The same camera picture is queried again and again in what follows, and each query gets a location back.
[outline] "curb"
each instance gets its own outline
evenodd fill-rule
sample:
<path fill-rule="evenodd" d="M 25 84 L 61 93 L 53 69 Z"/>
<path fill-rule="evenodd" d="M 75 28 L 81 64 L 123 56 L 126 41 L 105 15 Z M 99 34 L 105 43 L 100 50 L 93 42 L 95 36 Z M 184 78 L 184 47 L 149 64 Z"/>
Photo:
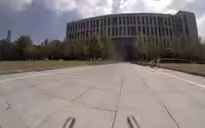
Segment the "curb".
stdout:
<path fill-rule="evenodd" d="M 191 75 L 205 77 L 205 73 L 201 73 L 201 72 L 190 72 L 190 71 L 184 71 L 184 70 L 180 70 L 180 69 L 173 69 L 173 68 L 162 67 L 162 66 L 157 66 L 157 67 L 158 68 L 163 68 L 163 69 L 169 69 L 169 70 L 173 70 L 173 71 L 178 71 L 178 72 L 183 72 L 183 73 L 187 73 L 187 74 L 191 74 Z"/>

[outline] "pavement crack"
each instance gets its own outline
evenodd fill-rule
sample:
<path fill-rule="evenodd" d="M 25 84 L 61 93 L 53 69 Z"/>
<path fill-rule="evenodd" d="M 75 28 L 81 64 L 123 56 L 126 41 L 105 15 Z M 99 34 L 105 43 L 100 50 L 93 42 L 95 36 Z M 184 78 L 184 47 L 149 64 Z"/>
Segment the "pavement crack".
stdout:
<path fill-rule="evenodd" d="M 176 120 L 174 119 L 173 115 L 170 113 L 170 111 L 167 109 L 167 107 L 165 105 L 163 105 L 163 108 L 166 110 L 166 112 L 168 113 L 168 115 L 171 117 L 171 119 L 174 121 L 174 123 L 176 124 L 176 126 L 178 128 L 181 128 L 180 125 L 176 122 Z"/>

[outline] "window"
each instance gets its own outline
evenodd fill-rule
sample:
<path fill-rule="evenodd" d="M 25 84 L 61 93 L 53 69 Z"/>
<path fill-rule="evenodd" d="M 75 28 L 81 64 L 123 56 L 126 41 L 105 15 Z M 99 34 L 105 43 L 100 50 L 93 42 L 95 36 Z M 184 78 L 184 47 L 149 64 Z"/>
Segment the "window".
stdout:
<path fill-rule="evenodd" d="M 165 36 L 165 30 L 162 28 L 162 36 Z"/>
<path fill-rule="evenodd" d="M 103 19 L 100 20 L 100 26 L 103 27 L 104 26 L 104 22 Z"/>
<path fill-rule="evenodd" d="M 132 24 L 132 17 L 129 17 L 129 24 Z"/>
<path fill-rule="evenodd" d="M 108 28 L 108 36 L 111 36 L 111 28 Z"/>
<path fill-rule="evenodd" d="M 146 24 L 149 24 L 149 20 L 148 20 L 148 17 L 146 17 Z"/>
<path fill-rule="evenodd" d="M 170 23 L 171 21 L 170 21 L 170 18 L 168 18 L 168 24 L 170 25 L 171 23 Z"/>
<path fill-rule="evenodd" d="M 166 28 L 166 35 L 169 36 L 168 28 Z"/>
<path fill-rule="evenodd" d="M 118 25 L 118 18 L 117 17 L 112 18 L 112 25 Z"/>
<path fill-rule="evenodd" d="M 123 36 L 125 36 L 126 35 L 126 27 L 124 27 L 123 29 L 124 29 L 123 30 Z"/>
<path fill-rule="evenodd" d="M 152 35 L 152 36 L 153 36 L 153 33 L 154 33 L 154 32 L 153 32 L 153 27 L 151 27 L 151 35 Z"/>
<path fill-rule="evenodd" d="M 136 24 L 136 17 L 132 17 L 133 24 Z"/>
<path fill-rule="evenodd" d="M 138 27 L 138 34 L 140 34 L 140 32 L 141 32 L 141 28 L 140 28 L 140 27 Z"/>
<path fill-rule="evenodd" d="M 114 36 L 114 27 L 112 28 L 112 36 Z"/>
<path fill-rule="evenodd" d="M 147 27 L 147 35 L 150 35 L 150 33 L 149 33 L 149 27 Z"/>
<path fill-rule="evenodd" d="M 97 20 L 97 27 L 99 27 L 99 20 Z"/>
<path fill-rule="evenodd" d="M 136 35 L 136 27 L 131 27 L 131 35 L 132 36 Z"/>
<path fill-rule="evenodd" d="M 159 36 L 161 36 L 161 28 L 159 28 Z"/>
<path fill-rule="evenodd" d="M 107 19 L 104 19 L 104 26 L 106 26 L 107 25 Z"/>
<path fill-rule="evenodd" d="M 145 18 L 144 18 L 144 16 L 142 17 L 142 24 L 145 24 Z"/>
<path fill-rule="evenodd" d="M 159 26 L 163 26 L 163 17 L 158 17 L 157 21 Z"/>
<path fill-rule="evenodd" d="M 156 25 L 156 17 L 153 17 L 153 23 Z"/>
<path fill-rule="evenodd" d="M 165 25 L 167 25 L 167 18 L 164 18 Z"/>
<path fill-rule="evenodd" d="M 122 35 L 122 28 L 119 27 L 119 36 L 121 36 L 121 35 Z"/>
<path fill-rule="evenodd" d="M 87 23 L 86 23 L 86 28 L 87 29 L 89 28 L 89 21 L 87 21 Z"/>
<path fill-rule="evenodd" d="M 110 18 L 108 18 L 107 20 L 108 20 L 108 26 L 110 26 L 111 25 Z"/>
<path fill-rule="evenodd" d="M 121 25 L 121 17 L 119 17 L 119 25 Z"/>
<path fill-rule="evenodd" d="M 142 31 L 143 31 L 143 35 L 145 35 L 145 34 L 146 34 L 146 29 L 145 29 L 145 27 L 142 28 Z"/>
<path fill-rule="evenodd" d="M 137 17 L 138 18 L 138 24 L 140 24 L 140 17 Z"/>
<path fill-rule="evenodd" d="M 131 35 L 131 28 L 128 27 L 128 35 Z"/>
<path fill-rule="evenodd" d="M 125 22 L 125 17 L 123 17 L 123 24 L 124 24 L 124 25 L 126 24 L 126 22 Z"/>
<path fill-rule="evenodd" d="M 171 28 L 169 29 L 169 31 L 170 31 L 170 37 L 172 37 L 172 30 L 171 30 Z"/>
<path fill-rule="evenodd" d="M 150 24 L 153 24 L 153 18 L 150 17 Z"/>
<path fill-rule="evenodd" d="M 155 27 L 155 35 L 157 36 L 157 27 Z"/>
<path fill-rule="evenodd" d="M 130 19 L 129 19 L 129 17 L 127 17 L 127 24 L 130 24 Z"/>

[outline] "distant tower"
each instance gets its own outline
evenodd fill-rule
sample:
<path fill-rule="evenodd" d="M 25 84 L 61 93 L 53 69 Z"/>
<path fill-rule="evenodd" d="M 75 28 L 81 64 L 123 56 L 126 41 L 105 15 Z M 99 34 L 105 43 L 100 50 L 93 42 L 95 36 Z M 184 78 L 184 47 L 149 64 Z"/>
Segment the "distant tower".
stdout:
<path fill-rule="evenodd" d="M 7 37 L 6 39 L 10 42 L 11 41 L 11 30 L 7 31 Z"/>

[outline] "building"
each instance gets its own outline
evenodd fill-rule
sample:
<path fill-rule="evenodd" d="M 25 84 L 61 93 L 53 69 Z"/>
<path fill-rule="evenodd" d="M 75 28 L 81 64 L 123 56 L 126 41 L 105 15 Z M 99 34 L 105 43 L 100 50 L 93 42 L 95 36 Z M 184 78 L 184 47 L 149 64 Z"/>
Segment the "building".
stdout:
<path fill-rule="evenodd" d="M 198 41 L 195 15 L 179 11 L 175 15 L 132 13 L 98 16 L 67 24 L 66 39 L 110 37 L 120 54 L 128 57 L 135 38 L 145 38 L 154 45 L 170 47 L 176 40 Z"/>

